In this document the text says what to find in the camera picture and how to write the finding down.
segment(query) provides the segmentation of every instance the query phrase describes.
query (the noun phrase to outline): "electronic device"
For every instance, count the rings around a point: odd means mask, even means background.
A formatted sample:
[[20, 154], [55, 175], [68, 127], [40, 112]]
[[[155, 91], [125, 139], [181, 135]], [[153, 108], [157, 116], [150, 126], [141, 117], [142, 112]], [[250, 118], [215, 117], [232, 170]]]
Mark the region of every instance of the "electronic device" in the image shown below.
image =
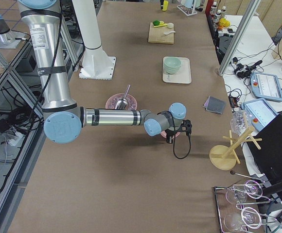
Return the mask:
[[282, 89], [277, 75], [252, 72], [250, 83], [256, 97], [282, 102]]
[[[259, 142], [261, 150], [248, 142], [248, 147], [260, 172], [265, 173], [272, 185], [282, 183], [282, 113], [278, 114], [256, 136], [262, 138]], [[278, 191], [282, 200], [282, 191]]]
[[278, 115], [264, 98], [242, 103], [241, 108], [249, 112], [252, 126], [257, 131], [261, 131]]

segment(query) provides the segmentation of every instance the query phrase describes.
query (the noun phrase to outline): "wine glass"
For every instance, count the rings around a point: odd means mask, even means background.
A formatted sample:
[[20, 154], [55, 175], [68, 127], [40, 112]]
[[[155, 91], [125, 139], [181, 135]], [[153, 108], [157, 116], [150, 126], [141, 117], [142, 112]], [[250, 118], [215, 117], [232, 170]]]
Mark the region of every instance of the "wine glass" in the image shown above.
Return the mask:
[[[235, 204], [237, 209], [241, 209], [240, 205], [257, 204], [257, 202], [246, 203], [248, 197], [259, 199], [264, 196], [261, 185], [254, 180], [248, 180], [244, 184], [234, 184], [229, 187], [225, 197], [229, 203]], [[266, 200], [259, 202], [260, 204], [270, 202], [268, 197], [264, 198]]]
[[224, 225], [233, 233], [251, 233], [247, 230], [247, 227], [257, 229], [261, 224], [260, 214], [251, 207], [245, 207], [240, 213], [233, 212], [224, 217]]

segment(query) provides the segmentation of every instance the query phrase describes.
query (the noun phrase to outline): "yellow cup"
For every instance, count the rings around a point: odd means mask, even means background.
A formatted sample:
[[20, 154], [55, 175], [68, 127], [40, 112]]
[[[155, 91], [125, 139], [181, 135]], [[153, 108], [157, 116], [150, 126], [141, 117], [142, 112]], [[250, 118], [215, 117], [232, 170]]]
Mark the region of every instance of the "yellow cup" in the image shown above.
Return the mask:
[[167, 11], [167, 9], [168, 9], [168, 1], [164, 1], [164, 4], [163, 4], [163, 6], [162, 6], [162, 11]]

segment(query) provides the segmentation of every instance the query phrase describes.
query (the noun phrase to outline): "brown table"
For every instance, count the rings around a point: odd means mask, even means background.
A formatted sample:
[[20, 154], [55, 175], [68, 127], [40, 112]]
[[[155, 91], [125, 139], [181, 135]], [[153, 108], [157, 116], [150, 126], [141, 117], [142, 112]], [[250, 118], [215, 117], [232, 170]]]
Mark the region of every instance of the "brown table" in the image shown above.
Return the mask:
[[[147, 42], [154, 19], [175, 24], [175, 44]], [[142, 126], [86, 127], [72, 143], [45, 142], [10, 233], [186, 233], [218, 232], [212, 187], [239, 178], [216, 169], [209, 150], [230, 129], [228, 106], [220, 116], [206, 112], [208, 96], [228, 102], [206, 17], [187, 17], [175, 4], [104, 2], [98, 15], [104, 50], [116, 56], [111, 81], [70, 81], [78, 105], [104, 108], [106, 100], [131, 84], [138, 109], [160, 112], [173, 102], [187, 107], [193, 124], [188, 158], [173, 156], [172, 145], [150, 137]], [[164, 56], [187, 57], [189, 85], [162, 81]], [[176, 140], [181, 156], [185, 134]], [[244, 161], [235, 170], [245, 173]]]

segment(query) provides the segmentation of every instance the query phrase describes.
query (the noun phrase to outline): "plastic container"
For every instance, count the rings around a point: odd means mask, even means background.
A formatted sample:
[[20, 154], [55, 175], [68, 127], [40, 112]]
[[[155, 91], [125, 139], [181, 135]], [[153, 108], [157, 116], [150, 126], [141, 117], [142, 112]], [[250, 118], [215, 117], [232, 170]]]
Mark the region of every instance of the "plastic container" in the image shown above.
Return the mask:
[[213, 3], [213, 5], [211, 6], [211, 10], [210, 10], [210, 15], [212, 15], [212, 16], [214, 16], [215, 14], [216, 14], [216, 12], [217, 12], [217, 2], [215, 1], [214, 3]]
[[220, 16], [221, 16], [221, 10], [218, 10], [217, 13], [215, 14], [214, 18], [213, 18], [213, 22], [218, 23], [219, 20], [220, 20]]
[[222, 6], [220, 18], [225, 18], [226, 14], [227, 14], [227, 7], [226, 6]]
[[167, 11], [167, 9], [168, 9], [168, 1], [164, 1], [164, 4], [163, 4], [163, 6], [162, 6], [162, 11]]

